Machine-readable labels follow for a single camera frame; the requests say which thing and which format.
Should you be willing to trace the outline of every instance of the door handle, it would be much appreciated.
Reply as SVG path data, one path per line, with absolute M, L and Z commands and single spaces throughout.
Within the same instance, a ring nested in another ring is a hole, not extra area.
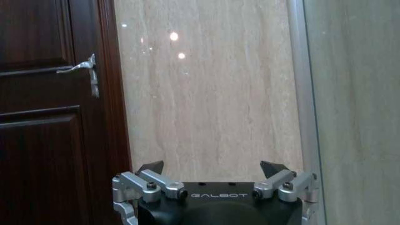
M 92 89 L 92 96 L 99 98 L 100 93 L 99 93 L 99 82 L 97 82 L 97 74 L 96 74 L 96 56 L 95 54 L 91 55 L 88 58 L 88 61 L 81 62 L 77 64 L 75 67 L 67 70 L 57 70 L 57 74 L 68 74 L 72 73 L 76 70 L 80 69 L 88 69 L 89 70 L 89 84 L 91 84 L 91 89 Z

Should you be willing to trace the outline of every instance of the beige marble panel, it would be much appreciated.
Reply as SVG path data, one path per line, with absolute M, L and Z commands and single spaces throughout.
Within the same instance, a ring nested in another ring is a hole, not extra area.
M 115 5 L 135 169 L 163 159 L 205 181 L 263 179 L 261 159 L 301 169 L 285 0 Z
M 304 2 L 328 224 L 399 224 L 400 1 Z

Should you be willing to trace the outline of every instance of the dark brown door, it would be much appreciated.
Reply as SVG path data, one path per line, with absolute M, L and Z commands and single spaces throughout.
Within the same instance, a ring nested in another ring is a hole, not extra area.
M 121 102 L 109 2 L 0 1 L 1 225 L 115 224 L 111 178 L 129 156 L 123 104 L 109 104 Z M 56 73 L 92 54 L 99 97 L 87 69 Z

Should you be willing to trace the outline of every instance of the door panel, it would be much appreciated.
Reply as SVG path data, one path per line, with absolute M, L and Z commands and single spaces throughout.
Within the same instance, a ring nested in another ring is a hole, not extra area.
M 80 107 L 3 114 L 0 121 L 3 224 L 88 224 Z
M 0 72 L 72 65 L 68 1 L 5 0 L 0 7 Z

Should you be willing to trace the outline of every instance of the screw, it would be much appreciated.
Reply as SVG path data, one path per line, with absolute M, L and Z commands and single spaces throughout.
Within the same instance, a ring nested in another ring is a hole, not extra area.
M 257 190 L 253 190 L 251 195 L 252 195 L 253 199 L 256 199 L 256 200 L 261 199 L 261 197 L 263 197 L 261 192 Z
M 179 200 L 184 200 L 188 197 L 188 191 L 185 189 L 180 190 L 177 193 Z
M 155 182 L 148 182 L 147 188 L 148 188 L 148 190 L 155 190 L 157 188 L 156 183 Z
M 283 183 L 283 188 L 288 190 L 293 190 L 293 184 L 291 182 L 284 182 Z

